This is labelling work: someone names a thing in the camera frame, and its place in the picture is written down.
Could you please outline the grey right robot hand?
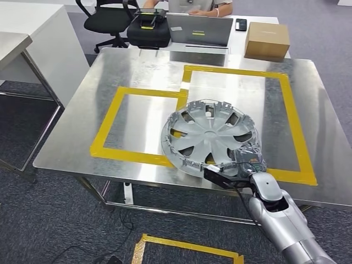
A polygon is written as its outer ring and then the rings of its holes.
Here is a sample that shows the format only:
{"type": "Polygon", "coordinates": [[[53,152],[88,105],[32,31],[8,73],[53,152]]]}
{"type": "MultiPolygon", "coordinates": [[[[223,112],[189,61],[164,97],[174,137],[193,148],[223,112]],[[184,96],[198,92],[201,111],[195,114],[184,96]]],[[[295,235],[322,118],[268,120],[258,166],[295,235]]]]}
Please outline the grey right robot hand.
{"type": "Polygon", "coordinates": [[[267,171],[267,163],[259,144],[242,145],[234,151],[234,157],[238,167],[237,176],[242,179],[249,178],[253,173],[267,171]]]}

